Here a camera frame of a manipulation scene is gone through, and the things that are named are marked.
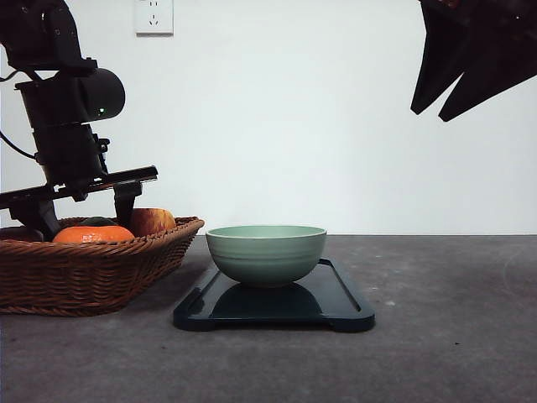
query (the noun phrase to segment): tangerine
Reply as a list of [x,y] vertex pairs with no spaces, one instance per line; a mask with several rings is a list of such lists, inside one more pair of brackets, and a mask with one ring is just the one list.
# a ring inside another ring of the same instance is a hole
[[133,239],[134,235],[128,229],[119,225],[104,227],[67,227],[59,231],[52,242],[86,243],[86,242],[115,242]]

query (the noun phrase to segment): electrical socket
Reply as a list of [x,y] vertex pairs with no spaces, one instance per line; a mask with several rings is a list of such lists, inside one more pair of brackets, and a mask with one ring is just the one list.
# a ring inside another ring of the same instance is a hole
[[174,0],[134,0],[136,34],[174,33]]

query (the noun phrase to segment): woven basket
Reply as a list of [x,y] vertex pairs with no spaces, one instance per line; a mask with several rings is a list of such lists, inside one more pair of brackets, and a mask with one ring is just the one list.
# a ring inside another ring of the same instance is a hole
[[[84,218],[60,220],[62,227]],[[88,317],[118,311],[180,266],[204,222],[115,243],[0,241],[0,313]]]

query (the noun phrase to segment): gray table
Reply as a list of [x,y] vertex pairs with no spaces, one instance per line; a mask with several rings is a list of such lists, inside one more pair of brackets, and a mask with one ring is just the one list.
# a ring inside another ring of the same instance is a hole
[[537,237],[331,236],[377,313],[364,333],[185,332],[172,311],[211,262],[124,310],[2,316],[2,402],[535,402]]

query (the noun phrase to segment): ceramic bowl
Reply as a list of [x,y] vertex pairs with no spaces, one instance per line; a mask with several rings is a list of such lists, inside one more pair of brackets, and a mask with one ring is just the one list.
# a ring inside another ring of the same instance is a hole
[[206,234],[220,271],[256,287],[279,287],[301,279],[319,263],[326,230],[291,225],[212,229]]

